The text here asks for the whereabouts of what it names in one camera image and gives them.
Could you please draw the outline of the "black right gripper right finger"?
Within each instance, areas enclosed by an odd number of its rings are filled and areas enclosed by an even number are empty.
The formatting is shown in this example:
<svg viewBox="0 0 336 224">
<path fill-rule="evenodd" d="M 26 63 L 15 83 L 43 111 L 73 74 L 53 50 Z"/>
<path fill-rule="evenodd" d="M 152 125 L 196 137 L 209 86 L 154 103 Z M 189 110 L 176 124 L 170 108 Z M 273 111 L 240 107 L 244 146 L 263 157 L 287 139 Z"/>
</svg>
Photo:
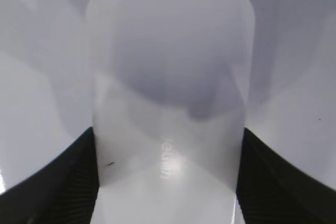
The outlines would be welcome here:
<svg viewBox="0 0 336 224">
<path fill-rule="evenodd" d="M 245 223 L 335 223 L 335 190 L 244 129 L 236 194 Z"/>
</svg>

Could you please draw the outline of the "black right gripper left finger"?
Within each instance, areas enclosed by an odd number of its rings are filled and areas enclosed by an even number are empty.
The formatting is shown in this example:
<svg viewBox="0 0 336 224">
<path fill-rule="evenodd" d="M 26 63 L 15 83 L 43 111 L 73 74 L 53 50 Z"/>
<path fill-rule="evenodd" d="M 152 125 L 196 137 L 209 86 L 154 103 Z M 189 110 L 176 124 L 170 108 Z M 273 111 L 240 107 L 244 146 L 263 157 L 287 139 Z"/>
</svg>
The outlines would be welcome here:
<svg viewBox="0 0 336 224">
<path fill-rule="evenodd" d="M 1 194 L 1 223 L 90 223 L 99 186 L 89 127 L 43 169 Z"/>
</svg>

